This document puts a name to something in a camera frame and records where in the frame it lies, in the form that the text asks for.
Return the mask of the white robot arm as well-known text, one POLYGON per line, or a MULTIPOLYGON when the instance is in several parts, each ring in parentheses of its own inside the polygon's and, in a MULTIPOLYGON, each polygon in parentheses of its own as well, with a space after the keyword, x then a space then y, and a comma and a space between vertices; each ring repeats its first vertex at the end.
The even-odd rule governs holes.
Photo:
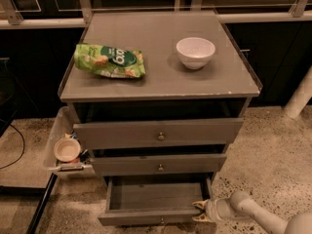
POLYGON ((193 202, 202 212, 193 216, 198 222, 253 220, 267 234, 312 234, 312 214, 296 214, 285 221, 261 207, 247 192, 235 191, 229 198, 193 202))

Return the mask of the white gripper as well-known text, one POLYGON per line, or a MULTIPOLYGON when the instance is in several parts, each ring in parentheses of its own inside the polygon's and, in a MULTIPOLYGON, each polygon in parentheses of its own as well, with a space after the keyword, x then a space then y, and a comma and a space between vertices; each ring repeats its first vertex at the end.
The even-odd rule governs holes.
POLYGON ((193 202, 192 205, 200 210, 205 210, 205 214, 199 214, 192 217, 197 222, 218 222, 222 221, 217 210, 217 200, 203 200, 193 202))

